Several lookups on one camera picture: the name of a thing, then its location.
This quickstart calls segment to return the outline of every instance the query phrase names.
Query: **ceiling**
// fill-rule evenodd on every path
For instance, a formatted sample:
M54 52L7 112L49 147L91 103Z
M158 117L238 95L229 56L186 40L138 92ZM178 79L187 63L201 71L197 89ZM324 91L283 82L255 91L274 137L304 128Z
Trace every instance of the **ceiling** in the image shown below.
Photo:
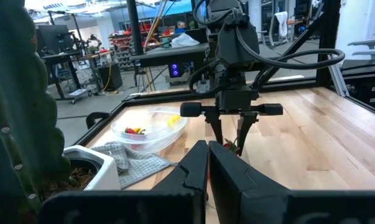
M146 7L155 7L160 0L137 0ZM25 8L29 10L34 22L47 22L47 11L65 11L78 16L101 17L101 12L126 7L126 0L25 0ZM63 17L53 14L54 18Z

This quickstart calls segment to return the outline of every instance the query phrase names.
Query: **monitor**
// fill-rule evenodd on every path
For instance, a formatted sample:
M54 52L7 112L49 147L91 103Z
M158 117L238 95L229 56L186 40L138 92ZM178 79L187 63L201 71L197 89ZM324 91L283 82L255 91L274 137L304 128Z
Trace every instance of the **monitor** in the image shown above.
M66 52L72 49L74 44L66 25L38 26L37 38L38 45L46 47L48 54Z

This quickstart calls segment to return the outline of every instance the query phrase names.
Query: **yellow fruit piece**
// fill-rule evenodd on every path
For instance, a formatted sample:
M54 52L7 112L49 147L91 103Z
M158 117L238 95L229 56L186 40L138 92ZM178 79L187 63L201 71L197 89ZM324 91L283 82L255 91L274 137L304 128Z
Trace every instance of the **yellow fruit piece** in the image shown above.
M173 115L172 117L170 117L168 119L168 127L171 127L172 125L174 125L174 123L180 119L180 115Z
M134 128L133 131L135 131L136 134L139 134L140 131L142 131L141 128Z

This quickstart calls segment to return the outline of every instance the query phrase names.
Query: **clear plastic bowl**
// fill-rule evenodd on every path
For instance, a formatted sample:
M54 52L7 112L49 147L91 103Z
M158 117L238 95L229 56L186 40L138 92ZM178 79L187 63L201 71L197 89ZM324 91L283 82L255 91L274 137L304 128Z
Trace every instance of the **clear plastic bowl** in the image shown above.
M111 130L127 148L142 152L159 152L178 139L187 124L179 118L171 126L168 120L180 115L179 108L151 106L145 110L129 110L111 124ZM144 134L125 133L126 128L145 129Z

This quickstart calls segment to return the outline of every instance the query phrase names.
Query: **white plastic bag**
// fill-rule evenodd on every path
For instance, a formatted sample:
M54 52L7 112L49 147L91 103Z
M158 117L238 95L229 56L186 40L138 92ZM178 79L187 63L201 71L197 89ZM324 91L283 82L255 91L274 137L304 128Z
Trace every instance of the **white plastic bag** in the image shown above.
M174 38L170 44L172 45L172 47L188 47L198 45L200 43L189 35L183 33L180 36Z

